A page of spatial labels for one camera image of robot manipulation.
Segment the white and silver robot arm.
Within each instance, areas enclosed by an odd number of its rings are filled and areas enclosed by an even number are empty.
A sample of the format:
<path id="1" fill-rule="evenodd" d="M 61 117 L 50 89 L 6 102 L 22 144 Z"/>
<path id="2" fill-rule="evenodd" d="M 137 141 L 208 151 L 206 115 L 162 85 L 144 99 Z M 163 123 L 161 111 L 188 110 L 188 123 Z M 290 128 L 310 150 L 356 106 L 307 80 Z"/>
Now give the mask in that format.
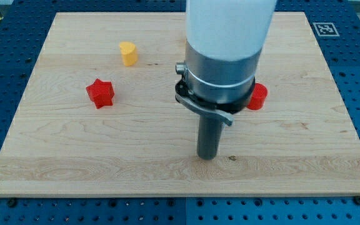
<path id="1" fill-rule="evenodd" d="M 185 71 L 176 93 L 236 113 L 250 101 L 276 0 L 186 1 Z"/>

